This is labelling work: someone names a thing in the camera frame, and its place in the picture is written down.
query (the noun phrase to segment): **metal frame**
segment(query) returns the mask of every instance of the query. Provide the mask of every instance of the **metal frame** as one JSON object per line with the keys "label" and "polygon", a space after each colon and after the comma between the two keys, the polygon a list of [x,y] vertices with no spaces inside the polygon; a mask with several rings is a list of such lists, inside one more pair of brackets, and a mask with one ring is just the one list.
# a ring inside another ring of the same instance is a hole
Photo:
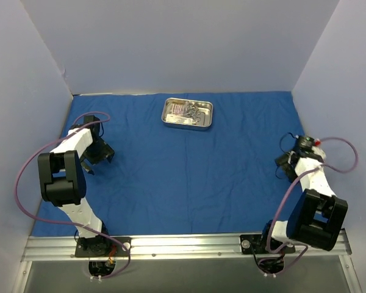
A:
{"label": "metal frame", "polygon": [[[132,259],[203,259],[203,258],[252,258],[252,255],[241,253],[240,235],[257,233],[232,234],[199,234],[199,235],[160,235],[130,236],[132,238]],[[24,291],[30,267],[34,261],[96,261],[104,258],[75,258],[76,241],[73,237],[30,237],[24,249],[20,272],[13,292]],[[296,246],[295,256],[304,247]],[[310,247],[306,256],[339,256],[351,293],[360,293],[356,273],[350,258],[351,249],[346,232],[339,234],[335,247],[324,251]]]}

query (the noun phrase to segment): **bolt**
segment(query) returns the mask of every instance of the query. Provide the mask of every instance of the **bolt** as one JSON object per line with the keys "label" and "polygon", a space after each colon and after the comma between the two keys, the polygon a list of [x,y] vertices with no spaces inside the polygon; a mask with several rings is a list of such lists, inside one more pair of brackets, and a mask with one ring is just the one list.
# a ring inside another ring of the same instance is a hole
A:
{"label": "bolt", "polygon": [[128,243],[128,242],[125,242],[124,244],[123,244],[123,246],[125,246],[126,247],[126,249],[130,249],[131,248],[131,245],[130,245],[130,243]]}
{"label": "bolt", "polygon": [[251,246],[250,242],[248,240],[242,241],[242,247],[243,248],[249,248]]}

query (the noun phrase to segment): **blue tablecloth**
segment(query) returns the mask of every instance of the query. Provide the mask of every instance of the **blue tablecloth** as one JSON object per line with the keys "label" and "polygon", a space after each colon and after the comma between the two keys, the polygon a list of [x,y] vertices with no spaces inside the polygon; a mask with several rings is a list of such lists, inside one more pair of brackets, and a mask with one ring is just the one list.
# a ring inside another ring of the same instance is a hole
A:
{"label": "blue tablecloth", "polygon": [[[172,96],[210,101],[212,127],[163,125],[163,104]],[[303,134],[290,92],[75,96],[65,133],[78,115],[93,110],[112,117],[103,138],[115,157],[94,166],[94,176],[85,174],[87,200],[114,235],[261,231],[289,186],[275,177],[279,139],[289,131]],[[286,138],[284,148],[292,143]],[[300,195],[298,186],[281,219]],[[38,216],[67,220],[45,202]],[[32,235],[74,231],[37,222]]]}

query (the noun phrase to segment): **white wall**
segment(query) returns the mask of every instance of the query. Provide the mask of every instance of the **white wall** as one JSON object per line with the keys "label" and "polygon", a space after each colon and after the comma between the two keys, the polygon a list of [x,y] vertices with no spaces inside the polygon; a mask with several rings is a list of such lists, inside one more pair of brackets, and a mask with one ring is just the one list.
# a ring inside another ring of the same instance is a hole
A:
{"label": "white wall", "polygon": [[[330,173],[330,183],[349,204],[345,226],[366,292],[366,0],[340,0],[293,95],[309,134],[342,136],[359,150],[357,170],[349,175]],[[345,166],[349,155],[346,146],[330,146],[333,164]]]}
{"label": "white wall", "polygon": [[73,93],[291,90],[339,0],[22,0]]}
{"label": "white wall", "polygon": [[[10,292],[32,221],[17,208],[15,175],[38,147],[59,136],[71,95],[17,0],[0,0],[0,292]],[[36,165],[20,185],[24,205],[40,202]]]}

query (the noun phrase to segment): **stainless steel tray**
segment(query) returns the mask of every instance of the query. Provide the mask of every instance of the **stainless steel tray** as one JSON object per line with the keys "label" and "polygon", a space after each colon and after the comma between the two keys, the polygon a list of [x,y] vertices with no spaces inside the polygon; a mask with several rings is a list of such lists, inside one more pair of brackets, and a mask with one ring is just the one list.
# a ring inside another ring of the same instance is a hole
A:
{"label": "stainless steel tray", "polygon": [[212,124],[213,104],[191,99],[168,98],[161,120],[176,128],[207,130]]}

